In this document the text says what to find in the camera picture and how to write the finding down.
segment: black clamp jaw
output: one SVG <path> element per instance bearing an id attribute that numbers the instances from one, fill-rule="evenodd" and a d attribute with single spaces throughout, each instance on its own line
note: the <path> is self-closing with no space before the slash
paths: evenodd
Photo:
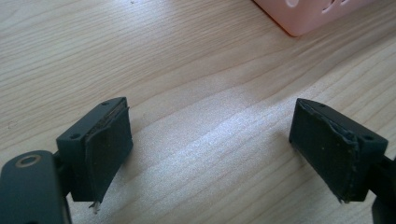
<path id="1" fill-rule="evenodd" d="M 343 202 L 377 197 L 374 223 L 396 223 L 396 161 L 384 153 L 387 139 L 332 108 L 297 99 L 290 143 Z"/>
<path id="2" fill-rule="evenodd" d="M 56 139 L 55 154 L 22 154 L 3 167 L 0 220 L 12 224 L 71 223 L 65 196 L 101 203 L 133 142 L 125 97 L 102 102 Z"/>

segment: black plastic piece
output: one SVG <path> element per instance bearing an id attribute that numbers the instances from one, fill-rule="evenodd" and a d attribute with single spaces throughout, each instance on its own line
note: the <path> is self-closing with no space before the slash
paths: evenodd
<path id="1" fill-rule="evenodd" d="M 3 167 L 0 223 L 71 223 L 65 196 L 101 202 L 132 135 L 125 97 L 102 102 L 58 139 L 59 151 L 32 151 Z"/>
<path id="2" fill-rule="evenodd" d="M 330 107 L 305 99 L 297 99 L 290 142 L 344 202 L 364 201 L 368 171 L 382 161 L 388 144 Z"/>
<path id="3" fill-rule="evenodd" d="M 125 97 L 102 102 L 56 139 L 61 160 L 72 167 L 76 202 L 102 202 L 133 143 Z"/>
<path id="4" fill-rule="evenodd" d="M 297 99 L 289 140 L 339 200 L 361 202 L 371 190 L 374 223 L 396 223 L 396 161 L 384 155 L 385 138 L 326 105 Z"/>
<path id="5" fill-rule="evenodd" d="M 0 223 L 71 223 L 55 161 L 32 151 L 8 161 L 0 179 Z"/>

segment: wooden table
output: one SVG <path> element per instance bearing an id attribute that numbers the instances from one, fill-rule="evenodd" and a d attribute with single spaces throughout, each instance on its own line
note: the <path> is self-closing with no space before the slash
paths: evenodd
<path id="1" fill-rule="evenodd" d="M 288 143 L 295 100 L 322 102 L 396 155 L 396 2 L 301 37 L 249 0 L 2 0 L 0 166 L 126 96 L 134 150 L 101 210 L 74 223 L 371 223 Z"/>

